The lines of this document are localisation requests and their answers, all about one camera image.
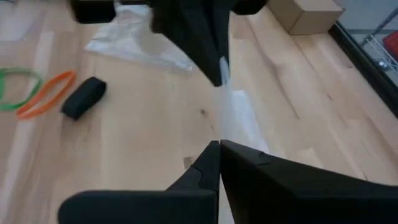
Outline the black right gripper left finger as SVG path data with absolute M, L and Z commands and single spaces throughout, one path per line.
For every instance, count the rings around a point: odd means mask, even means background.
M 88 190 L 64 200 L 62 224 L 218 222 L 220 144 L 211 141 L 166 190 Z

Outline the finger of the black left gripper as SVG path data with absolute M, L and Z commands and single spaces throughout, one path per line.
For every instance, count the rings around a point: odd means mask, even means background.
M 70 0 L 72 14 L 80 24 L 111 22 L 116 18 L 117 4 L 148 6 L 152 13 L 150 31 L 164 35 L 182 50 L 213 86 L 223 85 L 220 58 L 201 1 Z
M 229 62 L 229 15 L 239 16 L 258 13 L 268 0 L 219 0 L 216 2 L 216 35 L 218 52 Z

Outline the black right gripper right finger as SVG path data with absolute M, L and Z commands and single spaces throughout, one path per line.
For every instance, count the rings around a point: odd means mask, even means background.
M 236 223 L 397 223 L 397 187 L 221 141 L 221 177 Z

